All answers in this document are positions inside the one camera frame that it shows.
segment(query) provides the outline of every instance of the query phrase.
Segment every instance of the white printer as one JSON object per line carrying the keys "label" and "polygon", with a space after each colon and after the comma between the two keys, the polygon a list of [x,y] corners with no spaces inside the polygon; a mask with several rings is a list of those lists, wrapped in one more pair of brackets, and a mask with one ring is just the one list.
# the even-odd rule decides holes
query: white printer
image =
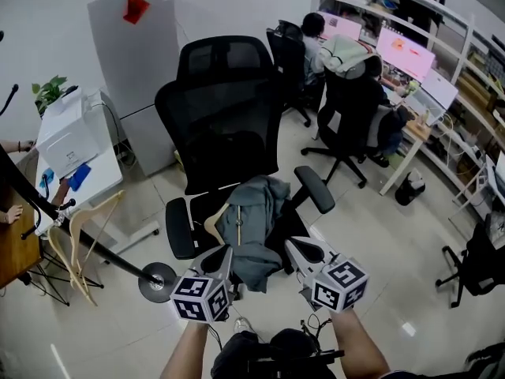
{"label": "white printer", "polygon": [[36,145],[56,178],[70,174],[99,152],[86,123],[86,112],[91,107],[82,89],[64,97],[63,104],[65,110],[61,114],[52,113],[50,108],[44,113]]}

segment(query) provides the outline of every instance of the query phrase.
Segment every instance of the white refrigerator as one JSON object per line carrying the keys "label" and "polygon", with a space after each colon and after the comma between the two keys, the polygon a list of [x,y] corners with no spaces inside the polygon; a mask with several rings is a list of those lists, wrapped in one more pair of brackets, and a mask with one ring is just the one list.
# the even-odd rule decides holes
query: white refrigerator
{"label": "white refrigerator", "polygon": [[128,0],[88,4],[96,53],[122,128],[146,175],[175,161],[174,143],[154,106],[158,90],[177,76],[174,0],[150,4],[136,24],[123,19]]}

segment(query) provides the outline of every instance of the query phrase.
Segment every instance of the pink screen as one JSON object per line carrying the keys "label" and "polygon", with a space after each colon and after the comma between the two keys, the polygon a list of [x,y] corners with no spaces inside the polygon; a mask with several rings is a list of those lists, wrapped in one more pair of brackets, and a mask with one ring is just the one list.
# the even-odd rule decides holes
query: pink screen
{"label": "pink screen", "polygon": [[385,62],[421,82],[435,59],[435,55],[426,48],[387,28],[380,31],[377,52]]}
{"label": "pink screen", "polygon": [[319,12],[324,18],[323,39],[330,39],[335,35],[346,35],[357,41],[360,38],[361,25],[346,18]]}

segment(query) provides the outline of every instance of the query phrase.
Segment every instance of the trash bin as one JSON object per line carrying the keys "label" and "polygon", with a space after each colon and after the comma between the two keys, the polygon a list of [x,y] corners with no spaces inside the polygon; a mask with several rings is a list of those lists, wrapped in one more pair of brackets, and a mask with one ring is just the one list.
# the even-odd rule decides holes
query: trash bin
{"label": "trash bin", "polygon": [[421,173],[413,169],[403,180],[400,187],[395,192],[396,201],[403,206],[407,206],[414,198],[423,193],[426,189]]}

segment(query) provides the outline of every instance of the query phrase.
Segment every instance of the chair wheel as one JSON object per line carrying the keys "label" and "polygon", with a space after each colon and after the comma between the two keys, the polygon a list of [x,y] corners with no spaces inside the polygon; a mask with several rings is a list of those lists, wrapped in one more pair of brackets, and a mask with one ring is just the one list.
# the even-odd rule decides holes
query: chair wheel
{"label": "chair wheel", "polygon": [[291,275],[291,274],[294,272],[293,265],[289,264],[289,265],[287,265],[286,267],[284,267],[284,272],[285,272],[287,275]]}

